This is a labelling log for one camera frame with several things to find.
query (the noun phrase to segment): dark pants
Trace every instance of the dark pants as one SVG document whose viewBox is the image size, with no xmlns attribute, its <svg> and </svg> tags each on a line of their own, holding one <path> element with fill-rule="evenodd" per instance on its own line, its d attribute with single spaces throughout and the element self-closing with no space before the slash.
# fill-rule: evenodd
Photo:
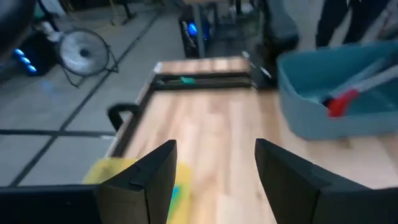
<svg viewBox="0 0 398 224">
<path fill-rule="evenodd" d="M 329 44 L 333 33 L 347 15 L 349 7 L 352 8 L 353 15 L 344 44 L 359 42 L 388 2 L 389 0 L 351 0 L 351 4 L 347 6 L 346 0 L 325 0 L 318 23 L 317 47 Z"/>
</svg>

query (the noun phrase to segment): blue storage bin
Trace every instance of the blue storage bin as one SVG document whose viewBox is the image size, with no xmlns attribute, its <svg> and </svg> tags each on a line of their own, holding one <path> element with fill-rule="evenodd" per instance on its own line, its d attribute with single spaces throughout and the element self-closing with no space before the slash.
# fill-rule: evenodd
<svg viewBox="0 0 398 224">
<path fill-rule="evenodd" d="M 347 45 L 278 58 L 282 113 L 296 135 L 335 139 L 398 130 L 398 79 L 360 94 L 341 118 L 329 118 L 320 98 L 378 58 L 398 51 L 398 42 Z"/>
</svg>

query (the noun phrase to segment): fan stand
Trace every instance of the fan stand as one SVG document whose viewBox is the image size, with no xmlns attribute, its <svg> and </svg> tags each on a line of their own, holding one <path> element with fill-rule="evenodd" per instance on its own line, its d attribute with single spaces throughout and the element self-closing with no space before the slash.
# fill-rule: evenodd
<svg viewBox="0 0 398 224">
<path fill-rule="evenodd" d="M 69 82 L 71 85 L 73 85 L 74 87 L 79 88 L 80 85 L 83 84 L 83 83 L 86 81 L 86 79 L 87 79 L 88 77 L 91 77 L 91 76 L 94 76 L 94 75 L 99 75 L 99 74 L 100 74 L 101 72 L 103 72 L 103 71 L 108 71 L 109 73 L 111 73 L 111 72 L 119 73 L 119 63 L 118 63 L 118 61 L 116 60 L 116 57 L 114 56 L 114 54 L 113 54 L 113 52 L 112 52 L 112 50 L 111 50 L 111 46 L 107 44 L 107 45 L 106 45 L 106 48 L 108 49 L 108 53 L 111 55 L 111 57 L 112 57 L 112 59 L 113 59 L 114 66 L 112 66 L 111 68 L 105 68 L 104 70 L 102 70 L 102 71 L 100 71 L 100 72 L 97 72 L 97 73 L 94 73 L 94 74 L 85 75 L 85 76 L 79 75 L 79 74 L 76 74 L 76 73 L 73 73 L 73 72 L 67 70 L 67 69 L 65 68 L 65 66 L 63 66 L 62 63 L 60 63 L 60 65 L 61 65 L 61 67 L 62 67 L 62 69 L 63 69 L 63 73 L 65 74 L 65 76 L 66 76 L 68 82 Z M 72 81 L 72 79 L 70 78 L 69 73 L 81 77 L 80 80 L 79 80 L 77 83 L 74 83 L 74 82 Z"/>
</svg>

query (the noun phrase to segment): yellow cloth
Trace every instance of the yellow cloth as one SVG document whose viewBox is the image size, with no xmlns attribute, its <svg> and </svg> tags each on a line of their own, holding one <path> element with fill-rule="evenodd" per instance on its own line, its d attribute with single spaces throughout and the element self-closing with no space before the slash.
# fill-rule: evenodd
<svg viewBox="0 0 398 224">
<path fill-rule="evenodd" d="M 137 159 L 109 158 L 98 161 L 85 177 L 84 184 L 100 184 L 133 165 Z M 170 204 L 168 224 L 189 222 L 191 172 L 186 164 L 177 164 L 175 187 Z"/>
</svg>

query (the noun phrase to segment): blue led light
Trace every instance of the blue led light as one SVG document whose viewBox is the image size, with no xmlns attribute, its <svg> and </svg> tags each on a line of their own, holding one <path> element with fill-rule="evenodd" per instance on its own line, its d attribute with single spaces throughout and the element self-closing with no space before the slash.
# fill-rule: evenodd
<svg viewBox="0 0 398 224">
<path fill-rule="evenodd" d="M 29 60 L 28 58 L 21 57 L 21 60 L 22 60 L 23 62 L 25 62 L 26 64 L 30 64 L 30 60 Z"/>
<path fill-rule="evenodd" d="M 28 65 L 27 69 L 31 72 L 37 72 L 37 69 L 34 66 Z"/>
<path fill-rule="evenodd" d="M 25 55 L 24 52 L 19 50 L 19 49 L 15 49 L 15 53 L 20 55 L 20 56 L 24 56 Z"/>
<path fill-rule="evenodd" d="M 191 22 L 191 23 L 188 25 L 188 33 L 189 33 L 190 35 L 197 35 L 197 33 L 198 33 L 197 27 L 196 27 L 196 25 L 195 25 L 193 22 Z"/>
</svg>

